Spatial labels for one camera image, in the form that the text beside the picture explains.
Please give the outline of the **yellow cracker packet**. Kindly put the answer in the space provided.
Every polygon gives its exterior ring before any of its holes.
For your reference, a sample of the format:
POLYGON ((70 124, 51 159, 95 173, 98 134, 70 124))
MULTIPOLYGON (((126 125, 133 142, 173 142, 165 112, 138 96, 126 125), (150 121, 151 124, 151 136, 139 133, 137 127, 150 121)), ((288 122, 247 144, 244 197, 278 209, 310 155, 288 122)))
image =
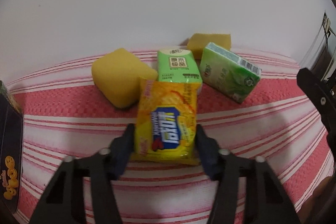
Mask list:
POLYGON ((199 83, 140 80, 134 160, 198 165, 195 152, 199 83))

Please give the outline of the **red white striped bedspread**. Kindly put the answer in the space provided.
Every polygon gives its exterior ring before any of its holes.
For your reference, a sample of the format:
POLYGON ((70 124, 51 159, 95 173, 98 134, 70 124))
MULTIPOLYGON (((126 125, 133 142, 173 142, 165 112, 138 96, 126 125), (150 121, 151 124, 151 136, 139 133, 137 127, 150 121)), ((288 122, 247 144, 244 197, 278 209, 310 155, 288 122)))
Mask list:
MULTIPOLYGON (((333 173, 326 129, 296 84, 298 64, 283 55, 237 50, 262 70, 258 85, 237 104, 209 86, 198 98, 198 122, 235 155, 267 159, 296 209, 333 173)), ((114 108, 95 87, 95 56, 38 70, 6 85, 23 108, 23 173, 15 218, 27 223, 67 155, 86 157, 134 122, 137 109, 114 108)), ((113 183, 125 223, 205 223, 217 185, 200 166, 128 164, 113 183)))

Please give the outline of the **round metal cookie tin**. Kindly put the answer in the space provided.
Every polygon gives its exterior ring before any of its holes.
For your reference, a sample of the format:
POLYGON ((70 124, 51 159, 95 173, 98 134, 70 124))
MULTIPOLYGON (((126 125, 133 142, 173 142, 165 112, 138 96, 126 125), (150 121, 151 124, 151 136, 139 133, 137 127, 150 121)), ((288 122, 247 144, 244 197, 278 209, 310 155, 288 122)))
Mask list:
POLYGON ((22 109, 1 83, 1 200, 13 214, 18 209, 22 150, 22 109))

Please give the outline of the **plain yellow sponge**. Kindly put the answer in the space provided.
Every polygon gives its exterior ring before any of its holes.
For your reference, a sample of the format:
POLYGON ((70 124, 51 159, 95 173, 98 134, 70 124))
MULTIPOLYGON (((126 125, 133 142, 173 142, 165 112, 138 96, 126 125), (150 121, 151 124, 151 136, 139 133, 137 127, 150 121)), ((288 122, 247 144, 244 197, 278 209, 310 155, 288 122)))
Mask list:
POLYGON ((97 88, 119 109, 139 100, 140 79, 156 80, 158 77, 155 69, 124 48, 94 61, 91 73, 97 88))

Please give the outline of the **light green tissue pack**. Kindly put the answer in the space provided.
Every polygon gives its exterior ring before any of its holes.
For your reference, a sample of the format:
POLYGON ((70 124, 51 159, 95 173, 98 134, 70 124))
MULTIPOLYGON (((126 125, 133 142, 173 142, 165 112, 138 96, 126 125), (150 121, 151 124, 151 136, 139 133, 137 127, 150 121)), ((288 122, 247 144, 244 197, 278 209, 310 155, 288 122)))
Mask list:
POLYGON ((169 49, 157 52, 158 80, 170 83, 196 83, 202 90, 202 77, 190 50, 169 49))

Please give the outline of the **wall power socket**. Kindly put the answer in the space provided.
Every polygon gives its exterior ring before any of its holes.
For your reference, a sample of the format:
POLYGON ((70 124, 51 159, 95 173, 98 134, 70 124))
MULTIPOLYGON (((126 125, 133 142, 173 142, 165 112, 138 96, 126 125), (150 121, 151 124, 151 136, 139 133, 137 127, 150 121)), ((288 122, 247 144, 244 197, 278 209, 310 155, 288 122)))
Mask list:
POLYGON ((334 31, 331 28, 331 21, 325 12, 323 15, 322 27, 323 27, 326 38, 329 38, 331 34, 335 35, 334 31))

